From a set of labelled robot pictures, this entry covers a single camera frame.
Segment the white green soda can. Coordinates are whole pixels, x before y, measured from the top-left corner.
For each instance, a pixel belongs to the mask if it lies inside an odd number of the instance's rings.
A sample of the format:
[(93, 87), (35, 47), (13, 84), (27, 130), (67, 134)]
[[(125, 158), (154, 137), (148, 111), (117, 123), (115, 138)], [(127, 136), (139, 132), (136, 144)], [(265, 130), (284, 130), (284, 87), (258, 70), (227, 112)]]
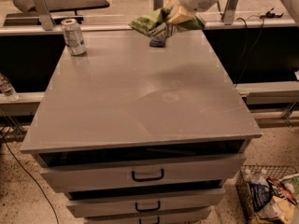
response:
[(75, 19), (61, 21), (64, 41), (71, 55), (78, 56), (86, 52), (83, 35)]

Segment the blue rxbar blueberry bar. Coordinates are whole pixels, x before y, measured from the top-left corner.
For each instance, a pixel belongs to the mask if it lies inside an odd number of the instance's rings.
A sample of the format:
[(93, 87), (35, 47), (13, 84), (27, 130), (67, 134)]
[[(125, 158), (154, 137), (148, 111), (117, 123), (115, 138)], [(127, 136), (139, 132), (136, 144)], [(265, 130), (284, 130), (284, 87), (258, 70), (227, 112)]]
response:
[(154, 48), (164, 48), (165, 47), (165, 41), (164, 40), (154, 40), (151, 39), (149, 42), (149, 45)]

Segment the clear plastic water bottle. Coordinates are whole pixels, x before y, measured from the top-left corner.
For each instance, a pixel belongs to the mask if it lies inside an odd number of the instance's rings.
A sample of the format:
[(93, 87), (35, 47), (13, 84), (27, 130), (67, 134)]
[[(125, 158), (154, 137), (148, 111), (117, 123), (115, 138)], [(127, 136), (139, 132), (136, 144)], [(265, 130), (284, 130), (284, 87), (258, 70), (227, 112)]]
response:
[(8, 78), (3, 74), (0, 74), (0, 92), (2, 92), (10, 102), (14, 102), (19, 99), (18, 93), (16, 93)]

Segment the middle grey drawer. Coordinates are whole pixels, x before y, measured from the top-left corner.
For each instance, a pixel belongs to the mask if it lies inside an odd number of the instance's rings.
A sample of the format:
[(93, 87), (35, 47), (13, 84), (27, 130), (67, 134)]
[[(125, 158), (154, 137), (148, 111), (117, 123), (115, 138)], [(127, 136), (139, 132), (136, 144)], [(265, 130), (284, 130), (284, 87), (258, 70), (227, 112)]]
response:
[(66, 207), (74, 217), (117, 217), (209, 207), (210, 205), (217, 204), (224, 194), (224, 188), (190, 189), (104, 199), (69, 201)]

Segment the black bench seat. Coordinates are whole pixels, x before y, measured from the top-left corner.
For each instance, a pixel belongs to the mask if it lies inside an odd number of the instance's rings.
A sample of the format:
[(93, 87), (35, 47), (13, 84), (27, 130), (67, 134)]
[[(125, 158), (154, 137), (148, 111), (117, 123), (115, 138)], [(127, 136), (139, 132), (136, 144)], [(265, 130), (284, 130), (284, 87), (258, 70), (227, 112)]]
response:
[[(107, 0), (45, 0), (49, 12), (66, 12), (109, 7)], [(7, 14), (5, 26), (40, 25), (33, 0), (13, 0), (20, 13)]]

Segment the grey drawer cabinet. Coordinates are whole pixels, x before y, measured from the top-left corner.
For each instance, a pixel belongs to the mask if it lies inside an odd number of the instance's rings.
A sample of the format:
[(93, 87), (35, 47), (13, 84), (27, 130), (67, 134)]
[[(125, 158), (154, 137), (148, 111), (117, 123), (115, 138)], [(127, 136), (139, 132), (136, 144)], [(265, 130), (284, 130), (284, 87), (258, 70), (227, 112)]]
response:
[[(61, 56), (21, 145), (42, 170), (245, 155), (260, 135), (203, 33), (175, 35), (162, 49), (131, 30), (88, 32), (84, 39), (85, 55)], [(227, 179), (58, 193), (83, 201), (218, 189)]]

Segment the top grey drawer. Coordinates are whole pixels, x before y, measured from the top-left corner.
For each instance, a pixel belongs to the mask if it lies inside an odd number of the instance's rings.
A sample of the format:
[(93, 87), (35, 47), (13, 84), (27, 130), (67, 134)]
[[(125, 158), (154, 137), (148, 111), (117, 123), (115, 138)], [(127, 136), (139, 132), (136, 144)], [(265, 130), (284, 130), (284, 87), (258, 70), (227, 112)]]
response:
[(57, 192), (146, 187), (235, 176), (246, 160), (242, 153), (143, 161), (117, 161), (43, 169)]

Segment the dark blue snack bag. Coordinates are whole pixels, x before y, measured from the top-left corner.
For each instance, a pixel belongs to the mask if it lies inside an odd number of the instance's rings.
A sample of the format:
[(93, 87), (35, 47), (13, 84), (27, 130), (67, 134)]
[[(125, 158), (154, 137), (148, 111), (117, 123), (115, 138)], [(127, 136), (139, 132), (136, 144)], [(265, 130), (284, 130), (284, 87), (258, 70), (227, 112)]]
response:
[(268, 184), (249, 183), (249, 190), (255, 212), (261, 211), (273, 197)]

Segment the grey drawer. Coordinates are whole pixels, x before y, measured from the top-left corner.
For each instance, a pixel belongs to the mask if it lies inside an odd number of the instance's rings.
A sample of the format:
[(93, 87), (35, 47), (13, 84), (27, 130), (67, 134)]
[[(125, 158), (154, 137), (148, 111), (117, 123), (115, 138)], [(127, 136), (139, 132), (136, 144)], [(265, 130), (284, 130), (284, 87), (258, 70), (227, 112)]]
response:
[(206, 219), (210, 212), (209, 207), (200, 207), (144, 215), (89, 217), (84, 220), (84, 224), (173, 224)]
[(146, 187), (235, 176), (246, 160), (242, 153), (143, 161), (117, 161), (43, 169), (57, 192)]
[(210, 205), (217, 204), (224, 194), (224, 188), (190, 189), (104, 199), (69, 201), (66, 207), (74, 217), (117, 217), (209, 207)]

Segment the red snack bag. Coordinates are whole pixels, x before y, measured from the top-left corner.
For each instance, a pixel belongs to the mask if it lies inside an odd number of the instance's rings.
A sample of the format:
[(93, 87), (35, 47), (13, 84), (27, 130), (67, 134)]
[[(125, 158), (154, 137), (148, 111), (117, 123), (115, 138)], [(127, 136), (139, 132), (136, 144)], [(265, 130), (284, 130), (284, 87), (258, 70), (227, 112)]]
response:
[(293, 199), (292, 195), (284, 188), (283, 184), (280, 183), (277, 178), (269, 176), (266, 181), (274, 196), (295, 204), (295, 200)]

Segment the bottom grey drawer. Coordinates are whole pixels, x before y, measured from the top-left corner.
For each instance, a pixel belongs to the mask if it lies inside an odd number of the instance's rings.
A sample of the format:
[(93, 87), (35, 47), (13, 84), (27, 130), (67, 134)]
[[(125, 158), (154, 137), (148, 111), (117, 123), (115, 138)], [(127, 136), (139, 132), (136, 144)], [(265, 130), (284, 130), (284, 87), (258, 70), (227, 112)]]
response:
[(144, 215), (89, 217), (84, 220), (84, 224), (173, 224), (206, 219), (210, 212), (209, 207), (200, 207)]

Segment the right metal bracket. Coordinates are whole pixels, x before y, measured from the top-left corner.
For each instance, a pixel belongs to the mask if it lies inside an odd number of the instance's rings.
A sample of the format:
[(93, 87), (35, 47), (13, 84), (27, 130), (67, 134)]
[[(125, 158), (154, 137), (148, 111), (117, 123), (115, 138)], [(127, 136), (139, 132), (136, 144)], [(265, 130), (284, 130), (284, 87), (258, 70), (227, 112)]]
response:
[(221, 20), (225, 25), (231, 25), (235, 20), (235, 10), (238, 0), (227, 0)]

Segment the tan snack bag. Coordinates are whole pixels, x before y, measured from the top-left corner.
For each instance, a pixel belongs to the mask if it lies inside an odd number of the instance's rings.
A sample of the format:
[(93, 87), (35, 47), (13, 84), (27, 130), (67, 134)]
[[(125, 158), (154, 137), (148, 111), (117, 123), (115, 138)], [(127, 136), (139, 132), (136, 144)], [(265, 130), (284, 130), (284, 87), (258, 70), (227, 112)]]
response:
[(292, 224), (297, 208), (289, 201), (273, 196), (271, 201), (257, 214), (261, 219), (279, 220), (282, 224)]

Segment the green white snack bag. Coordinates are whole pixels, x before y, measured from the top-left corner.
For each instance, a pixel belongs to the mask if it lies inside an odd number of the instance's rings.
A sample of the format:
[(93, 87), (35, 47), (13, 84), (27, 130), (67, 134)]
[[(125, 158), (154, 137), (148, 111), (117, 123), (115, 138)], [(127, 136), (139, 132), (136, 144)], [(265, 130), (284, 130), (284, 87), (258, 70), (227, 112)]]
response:
[(296, 203), (299, 203), (299, 174), (287, 175), (280, 179)]

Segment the green jalapeno chip bag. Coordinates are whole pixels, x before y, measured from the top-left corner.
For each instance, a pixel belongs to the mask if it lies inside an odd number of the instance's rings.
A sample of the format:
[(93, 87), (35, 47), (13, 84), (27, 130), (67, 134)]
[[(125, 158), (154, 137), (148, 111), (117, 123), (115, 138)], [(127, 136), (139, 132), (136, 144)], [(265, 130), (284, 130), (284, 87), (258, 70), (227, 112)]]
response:
[(196, 15), (191, 20), (179, 24), (167, 23), (167, 15), (168, 11), (164, 7), (158, 8), (134, 19), (129, 23), (129, 26), (151, 39), (164, 41), (176, 33), (205, 28), (205, 23)]

